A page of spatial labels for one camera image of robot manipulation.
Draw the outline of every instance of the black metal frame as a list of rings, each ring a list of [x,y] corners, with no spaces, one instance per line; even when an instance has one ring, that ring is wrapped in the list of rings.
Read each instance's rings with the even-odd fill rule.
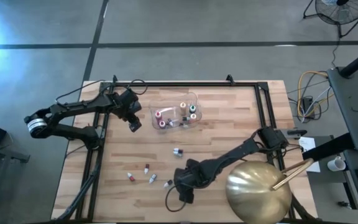
[[[131,86],[140,86],[140,87],[145,86],[145,85],[147,85],[149,87],[157,87],[157,86],[158,87],[161,87],[161,86],[165,86],[165,87],[170,87],[170,86],[252,87],[255,90],[255,97],[256,97],[256,102],[257,102],[257,107],[258,107],[258,112],[259,112],[260,125],[261,126],[267,125],[267,122],[265,119],[265,114],[264,114],[264,108],[263,108],[263,104],[262,104],[262,96],[261,96],[261,91],[262,91],[265,95],[270,125],[273,128],[277,127],[276,122],[275,122],[274,112],[273,112],[273,105],[272,105],[272,101],[270,98],[269,86],[268,86],[267,82],[235,82],[233,80],[233,77],[231,77],[231,75],[228,75],[226,78],[226,81],[221,81],[221,82],[212,82],[212,81],[181,82],[181,81],[178,81],[178,82],[146,82],[146,83],[135,82],[135,83],[130,83],[130,82],[119,82],[115,78],[113,80],[113,83],[119,83],[120,85],[131,84]],[[104,88],[107,84],[110,84],[110,83],[109,82],[101,82],[100,88]],[[99,125],[99,117],[100,117],[100,113],[95,113],[94,119],[93,119],[94,127],[97,127]],[[100,170],[101,170],[101,169],[98,169],[97,166],[101,167],[101,164],[102,164],[104,143],[105,143],[105,139],[106,139],[106,131],[107,131],[107,127],[108,127],[108,121],[109,121],[109,115],[104,114],[104,119],[103,119],[103,124],[102,124],[102,133],[101,133],[102,147],[100,147],[98,150],[96,150],[98,152],[98,155],[96,158],[95,168],[93,171],[93,172],[97,171],[97,174],[91,174],[91,161],[93,158],[94,151],[88,151],[87,155],[86,155],[85,167],[84,167],[84,171],[83,171],[83,178],[82,178],[82,182],[81,182],[81,188],[83,188],[87,184],[90,184],[89,183],[90,175],[95,175],[95,178],[93,179],[93,181],[91,183],[92,189],[91,189],[89,208],[88,208],[88,213],[87,213],[86,218],[83,218],[84,197],[85,197],[86,192],[80,191],[79,194],[81,194],[81,197],[79,197],[77,195],[77,197],[75,199],[75,200],[79,200],[78,206],[76,208],[75,219],[72,219],[72,220],[67,220],[67,219],[66,220],[50,220],[48,222],[43,222],[43,223],[91,223],[93,221],[94,208],[95,208],[95,204],[96,204],[96,196],[97,196],[97,191],[98,191],[99,174],[100,174]],[[267,155],[267,157],[268,157],[268,160],[270,160],[272,155]],[[285,165],[284,165],[284,160],[283,160],[283,157],[281,156],[281,154],[279,154],[277,161],[278,161],[279,169],[283,170],[285,168]],[[295,218],[295,212],[294,212],[294,208],[292,206],[289,211],[289,215],[290,215],[290,218]]]
[[[324,17],[328,20],[330,20],[333,25],[335,25],[338,29],[338,37],[339,38],[342,38],[342,37],[345,37],[347,34],[349,34],[357,25],[358,25],[358,18],[357,18],[357,22],[345,33],[345,34],[342,34],[342,27],[340,25],[340,23],[338,23],[337,21],[334,21],[332,20],[330,17],[324,15],[324,14],[321,14],[321,13],[316,13],[316,14],[312,14],[312,15],[306,15],[306,11],[309,9],[311,3],[313,3],[313,1],[315,0],[311,0],[308,4],[308,6],[306,7],[306,9],[303,11],[303,18],[304,19],[307,19],[307,18],[311,18],[311,17],[316,17],[316,16],[319,16],[319,17]]]

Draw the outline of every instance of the mug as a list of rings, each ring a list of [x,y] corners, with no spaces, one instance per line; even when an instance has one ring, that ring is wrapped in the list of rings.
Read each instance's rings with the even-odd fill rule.
[[[340,156],[335,157],[335,159],[327,163],[328,169],[331,171],[341,171],[346,168],[346,163],[341,159]]]

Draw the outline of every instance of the butcher block tabletop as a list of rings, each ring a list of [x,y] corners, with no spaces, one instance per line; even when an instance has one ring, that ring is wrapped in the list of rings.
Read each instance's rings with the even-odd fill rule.
[[[266,82],[270,90],[277,128],[293,128],[284,82],[281,80]],[[144,88],[132,89],[142,92]],[[87,86],[83,88],[80,100],[90,100],[98,94],[98,91],[99,83]],[[156,130],[152,126],[150,101],[183,96],[187,93],[195,93],[201,105],[202,119],[198,125],[165,133]],[[261,94],[265,117],[268,119],[263,92]],[[165,208],[168,189],[163,185],[173,179],[176,168],[185,168],[187,159],[202,161],[219,157],[240,145],[260,128],[254,88],[246,86],[149,87],[145,94],[139,95],[139,102],[142,110],[136,115],[140,118],[142,127],[135,133],[130,131],[127,122],[123,122],[113,114],[109,116],[93,221],[241,222],[231,210],[225,193],[226,177],[241,161],[225,168],[209,187],[195,190],[194,203],[187,204],[180,212],[172,213]],[[74,126],[82,128],[92,125],[93,117],[93,113],[76,116]],[[67,152],[81,145],[83,143],[79,140],[71,141]],[[173,155],[174,148],[184,151],[181,159]],[[65,159],[52,218],[61,215],[77,195],[81,186],[85,159],[85,147]],[[266,156],[256,153],[245,159],[266,161]],[[284,157],[287,167],[302,160],[301,151],[298,150],[289,151]],[[146,164],[150,164],[148,174],[144,173]],[[134,182],[128,179],[128,172],[135,178]],[[149,179],[152,174],[156,174],[157,178],[150,184]],[[306,172],[291,180],[290,187],[306,210],[316,216]],[[85,198],[85,216],[90,192],[89,190]],[[173,210],[182,205],[175,189],[169,195],[168,205]]]

